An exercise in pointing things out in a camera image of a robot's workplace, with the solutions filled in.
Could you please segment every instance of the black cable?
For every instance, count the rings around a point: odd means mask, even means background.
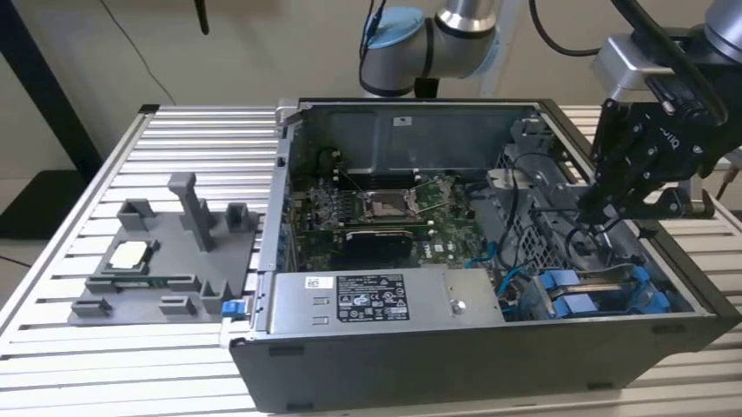
[[[579,212],[578,208],[559,208],[559,207],[536,207],[534,208],[534,212],[536,213],[568,213],[568,212]]]
[[[472,193],[475,193],[476,191],[482,191],[483,189],[487,189],[490,187],[490,183],[488,182],[476,182],[472,185],[470,185],[466,190],[463,191],[463,195],[466,195],[467,197],[472,195]]]
[[[374,12],[374,3],[375,0],[371,0],[368,2],[368,12],[367,12],[367,18],[363,22],[363,28],[360,29],[360,44],[358,45],[358,59],[362,61],[363,63],[363,51],[367,45],[367,27],[368,27],[368,19],[371,19],[371,13]]]
[[[535,8],[535,0],[528,0],[528,8],[531,10],[531,19],[534,20],[535,31],[538,32],[543,41],[554,51],[556,51],[562,55],[574,56],[574,57],[598,55],[598,52],[600,51],[599,48],[595,48],[592,50],[568,50],[567,48],[562,47],[556,42],[554,42],[552,38],[548,36],[548,33],[546,33],[546,29],[543,28],[543,24],[542,24],[542,19],[538,16],[538,10]]]
[[[375,11],[374,17],[371,17],[371,11],[374,9],[375,0],[371,0],[368,5],[367,19],[363,23],[363,36],[360,37],[360,59],[358,63],[358,83],[363,85],[363,63],[367,60],[368,45],[371,44],[371,39],[374,38],[375,32],[379,29],[379,22],[382,20],[382,15],[384,14],[386,0],[382,0],[382,4]]]
[[[559,166],[559,163],[554,160],[554,157],[548,154],[544,154],[543,152],[523,152],[520,155],[515,157],[512,163],[510,163],[510,166],[515,167],[515,164],[518,163],[518,161],[523,156],[540,156],[542,158],[547,158],[551,162],[554,162]]]
[[[4,260],[4,261],[8,261],[11,263],[15,263],[16,265],[20,265],[25,268],[31,268],[31,265],[28,263],[25,263],[23,261],[19,261],[17,259],[8,258],[7,256],[3,256],[3,255],[0,255],[0,259]]]
[[[518,195],[520,194],[519,190],[518,190],[518,181],[515,179],[515,170],[511,169],[510,170],[510,174],[512,176],[512,198],[510,199],[511,203],[510,203],[510,213],[508,213],[508,221],[506,223],[506,230],[504,232],[502,232],[502,236],[499,237],[498,240],[498,262],[499,265],[510,270],[512,269],[512,265],[510,265],[506,262],[504,257],[502,256],[502,253],[504,252],[503,248],[506,247],[506,239],[508,238],[510,235],[510,230],[512,229],[512,225],[515,224],[515,215],[516,215],[516,211],[518,211]]]
[[[620,223],[622,221],[623,221],[622,219],[615,219],[614,222],[611,224],[608,224],[607,227],[603,230],[600,230],[600,232],[598,234],[600,235],[603,233],[607,233],[611,230],[611,228],[618,226],[618,223]]]
[[[571,239],[575,237],[575,234],[579,232],[579,228],[574,228],[568,233],[567,237],[564,238],[564,251],[567,252],[567,261],[574,263],[571,259]]]
[[[522,172],[524,172],[522,169],[519,169],[516,167],[516,163],[518,160],[523,157],[523,156],[540,156],[540,157],[546,157],[548,158],[554,163],[556,163],[556,161],[554,161],[554,158],[551,158],[548,155],[546,155],[542,152],[524,152],[523,154],[518,155],[516,158],[512,160],[512,163],[510,163],[510,175],[511,175],[511,179],[512,179],[512,198],[511,198],[511,203],[510,203],[510,212],[508,212],[508,220],[506,222],[506,230],[502,233],[502,236],[499,237],[498,240],[498,262],[499,265],[506,269],[510,270],[514,268],[512,265],[510,265],[506,262],[504,256],[502,255],[502,253],[504,252],[503,248],[504,248],[504,243],[506,243],[506,239],[508,238],[510,235],[510,230],[512,229],[512,226],[515,224],[515,216],[516,216],[516,211],[518,211],[518,195],[519,193],[519,189],[518,189],[518,181],[515,178],[515,171],[516,169]]]
[[[659,60],[672,69],[689,90],[693,91],[695,99],[706,110],[711,126],[722,125],[729,118],[727,107],[675,41],[670,39],[636,0],[611,0],[611,3],[634,30],[643,35],[647,42],[654,43]]]
[[[175,102],[175,99],[172,98],[172,94],[171,92],[167,90],[167,88],[163,86],[163,83],[160,83],[160,80],[157,80],[157,77],[155,76],[155,74],[152,73],[152,70],[149,69],[149,64],[147,63],[147,60],[144,59],[144,56],[141,55],[141,52],[139,51],[137,45],[135,44],[135,41],[131,40],[131,36],[128,35],[127,31],[124,30],[124,28],[121,27],[119,20],[116,19],[116,17],[113,16],[113,13],[111,12],[111,9],[108,8],[108,4],[105,4],[104,0],[99,0],[101,2],[101,6],[105,9],[105,12],[108,13],[108,16],[111,17],[111,20],[113,21],[113,24],[116,24],[116,26],[119,27],[120,33],[124,35],[124,37],[128,40],[128,43],[131,43],[131,47],[135,49],[135,52],[139,55],[139,59],[141,60],[141,64],[144,64],[144,68],[147,70],[147,74],[149,74],[149,76],[152,77],[152,79],[155,80],[156,84],[160,86],[160,89],[163,89],[163,93],[167,95],[167,98],[171,99],[171,103],[172,105],[176,105],[177,103]]]
[[[727,186],[729,186],[729,182],[723,182],[719,186],[719,191],[717,192],[717,196],[714,197],[717,200],[721,200],[721,197],[723,197],[723,193],[727,192]]]

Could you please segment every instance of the robotic arm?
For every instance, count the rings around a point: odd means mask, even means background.
[[[580,221],[709,218],[705,190],[667,182],[706,177],[742,145],[742,2],[717,0],[706,24],[659,28],[634,0],[612,0],[631,35],[608,37],[592,69],[608,90],[591,158],[595,182],[579,200]]]
[[[492,0],[448,0],[432,18],[411,7],[382,6],[367,19],[358,79],[371,96],[411,93],[419,80],[475,72],[495,37]]]

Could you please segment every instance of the cable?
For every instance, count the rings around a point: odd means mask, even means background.
[[[510,269],[508,273],[506,274],[504,278],[502,279],[502,285],[499,285],[499,290],[498,290],[496,295],[500,295],[503,293],[503,291],[506,290],[506,288],[508,287],[510,280],[512,279],[512,277],[518,273],[518,270],[519,270],[519,267],[515,267],[515,268]]]
[[[358,191],[360,191],[362,193],[366,193],[366,191],[358,185],[358,182],[352,181],[352,178],[350,178],[348,173],[346,171],[343,171],[342,169],[338,169],[338,172],[340,172],[346,176],[346,178],[348,178],[348,181],[352,183],[352,185],[356,186]]]
[[[482,191],[483,189],[487,189],[488,187],[490,187],[490,183],[487,181],[476,182],[466,188],[466,190],[463,191],[463,194],[467,197],[471,197],[472,193],[475,193],[478,191]]]
[[[644,42],[655,45],[659,60],[672,69],[678,78],[694,93],[710,119],[706,122],[714,127],[721,126],[729,119],[727,107],[698,67],[677,46],[675,41],[670,39],[636,0],[611,0],[611,3],[626,22],[643,35]]]
[[[574,264],[574,261],[571,259],[571,239],[575,237],[575,234],[580,231],[579,228],[574,228],[568,233],[567,233],[567,237],[564,238],[564,251],[567,252],[567,261],[571,262]]]
[[[615,219],[615,221],[611,224],[608,224],[607,227],[598,232],[598,234],[602,235],[603,233],[607,233],[611,230],[611,228],[618,226],[618,223],[620,223],[622,221],[623,219]]]
[[[580,273],[580,274],[587,274],[587,275],[592,275],[592,274],[603,274],[606,272],[612,271],[614,269],[618,268],[626,268],[626,267],[635,267],[636,264],[630,263],[630,262],[624,262],[624,263],[619,263],[616,265],[612,265],[611,267],[603,268],[603,269],[579,269],[575,272]]]
[[[363,51],[367,45],[367,27],[368,27],[368,20],[371,19],[371,12],[374,11],[374,3],[375,0],[368,2],[368,12],[367,18],[363,22],[363,28],[360,29],[360,44],[358,45],[358,59],[363,61]]]
[[[727,172],[725,172],[723,174],[723,180],[719,186],[719,191],[717,192],[717,200],[721,200],[721,197],[723,197],[723,193],[726,193],[727,191],[727,186],[734,182],[734,179],[737,178],[739,173],[739,168],[735,167],[734,165],[730,165],[727,168]]]
[[[488,242],[487,243],[487,255],[486,256],[480,256],[480,257],[475,257],[472,258],[466,265],[463,265],[464,269],[471,269],[474,268],[474,263],[475,262],[486,262],[486,261],[491,261],[491,258],[495,257],[495,254],[498,253],[498,247],[495,246],[495,242]]]
[[[502,256],[503,248],[506,247],[506,239],[508,238],[510,235],[510,230],[512,229],[512,225],[515,223],[515,215],[516,215],[516,210],[518,210],[518,195],[520,194],[519,190],[518,190],[518,181],[515,179],[515,170],[511,169],[510,170],[510,175],[512,178],[512,198],[510,199],[511,203],[510,203],[510,213],[508,213],[508,221],[506,223],[506,231],[502,232],[502,236],[499,237],[499,241],[498,241],[498,261],[499,261],[499,265],[504,268],[504,269],[512,269],[512,265],[510,265],[506,260],[504,257]]]
[[[499,237],[499,241],[498,241],[498,248],[499,248],[498,262],[499,262],[499,265],[507,270],[512,269],[514,266],[510,265],[506,262],[502,253],[504,252],[503,248],[504,248],[506,239],[508,238],[510,230],[512,229],[512,226],[514,226],[514,223],[515,223],[515,215],[516,215],[516,210],[518,210],[518,195],[520,194],[519,189],[518,189],[518,181],[516,181],[516,178],[515,178],[515,171],[516,171],[516,169],[519,169],[516,167],[516,163],[523,156],[540,156],[543,158],[548,158],[550,161],[556,163],[556,161],[554,161],[554,158],[551,156],[548,156],[547,154],[542,153],[542,152],[524,152],[523,154],[518,155],[516,158],[512,160],[512,163],[510,163],[510,177],[511,177],[511,181],[512,181],[512,198],[511,198],[511,203],[510,203],[510,212],[508,212],[508,221],[506,223],[506,230],[502,233],[502,236]]]
[[[20,266],[23,266],[23,267],[25,267],[25,268],[31,268],[31,265],[29,265],[28,263],[25,263],[25,262],[23,262],[23,261],[19,261],[19,260],[16,260],[16,259],[13,259],[13,258],[8,258],[7,256],[0,255],[0,259],[4,260],[4,261],[8,261],[8,262],[11,262],[11,263],[15,263],[16,265],[20,265]]]
[[[552,38],[548,36],[548,33],[546,33],[542,19],[538,16],[538,10],[535,9],[535,0],[528,0],[528,9],[531,10],[531,19],[534,20],[535,31],[554,51],[556,51],[562,55],[574,57],[598,55],[598,52],[600,51],[599,48],[595,48],[592,50],[568,50],[567,48],[563,48],[556,42],[554,42]]]
[[[536,207],[534,208],[534,212],[536,213],[568,213],[568,212],[579,212],[576,208],[560,208],[560,207]]]
[[[152,70],[149,69],[149,64],[147,63],[147,60],[144,59],[144,56],[141,55],[141,51],[139,51],[137,45],[135,44],[135,41],[131,40],[131,36],[128,35],[127,31],[124,30],[124,28],[121,27],[119,20],[116,19],[116,17],[113,16],[113,13],[111,12],[111,9],[108,8],[108,4],[105,4],[104,0],[99,0],[101,2],[101,6],[105,9],[105,12],[108,13],[108,16],[111,17],[111,20],[113,21],[113,24],[116,24],[116,26],[119,27],[120,33],[124,35],[124,37],[128,40],[128,43],[131,43],[131,47],[135,49],[135,52],[139,55],[139,59],[141,60],[141,64],[144,64],[144,68],[147,70],[147,74],[149,74],[149,76],[152,77],[152,79],[155,80],[156,84],[160,86],[160,89],[163,89],[163,93],[167,95],[167,98],[171,99],[171,103],[172,105],[177,105],[177,103],[175,102],[175,99],[172,98],[172,94],[171,92],[167,90],[167,88],[163,86],[163,83],[160,83],[160,80],[157,80],[157,77],[155,76],[155,74],[152,73]]]
[[[358,63],[358,83],[363,86],[363,62],[367,60],[368,45],[371,44],[371,39],[374,38],[375,32],[379,29],[379,22],[382,21],[382,15],[384,14],[386,0],[382,0],[382,4],[375,11],[374,17],[371,17],[371,10],[374,9],[375,0],[371,0],[368,5],[367,19],[363,24],[363,36],[360,37],[360,49],[359,49],[359,63]]]

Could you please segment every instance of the aluminum profile slat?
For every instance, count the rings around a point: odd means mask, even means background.
[[[264,118],[221,117],[219,119],[164,118],[155,117],[149,129],[231,129],[231,128],[272,128],[275,123]]]
[[[135,150],[128,155],[129,161],[221,161],[251,160],[272,161],[276,155],[275,146],[256,149],[220,149],[220,150]]]
[[[590,131],[599,109],[566,109],[575,123]],[[153,120],[192,120],[189,126],[220,126],[224,119],[255,119],[268,123],[271,108],[161,107]],[[168,161],[167,153],[189,149],[235,149],[229,141],[244,136],[143,138],[160,141],[131,149],[156,151],[152,161],[120,164],[111,186],[88,208],[87,217],[68,236],[64,252],[51,262],[17,310],[12,326],[0,338],[0,417],[55,415],[219,415],[261,417],[255,411],[228,352],[217,343],[213,324],[167,324],[109,328],[67,326],[69,300],[83,293],[85,273],[100,260],[117,230],[115,215],[120,202],[100,201],[105,195],[125,196],[163,193],[172,172],[193,170],[200,174],[199,193],[212,210],[221,210],[229,199],[269,183],[272,164],[249,165],[249,159]],[[232,190],[219,194],[217,190]],[[251,202],[251,199],[236,201]],[[177,212],[176,201],[152,202],[155,211]],[[251,209],[264,212],[265,207]],[[693,259],[709,269],[711,281],[742,308],[742,232],[738,222],[723,210],[710,221],[664,222],[671,235]],[[255,285],[255,274],[248,276]],[[542,417],[582,416],[690,416],[742,415],[742,332],[725,334],[699,353],[666,358],[620,391],[546,395],[502,400],[431,404],[356,410],[354,417],[519,415]]]
[[[248,128],[248,127],[232,127],[232,128],[168,128],[168,129],[148,129],[147,132],[141,135],[145,138],[173,138],[173,139],[183,139],[183,138],[208,138],[208,137],[232,137],[232,136],[256,136],[264,137],[273,133],[273,129],[259,129],[259,128]]]

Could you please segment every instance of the motherboard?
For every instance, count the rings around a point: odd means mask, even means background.
[[[350,175],[346,182],[320,178],[291,195],[299,270],[464,268],[487,257],[467,184],[446,173],[410,182],[408,188],[363,189]]]

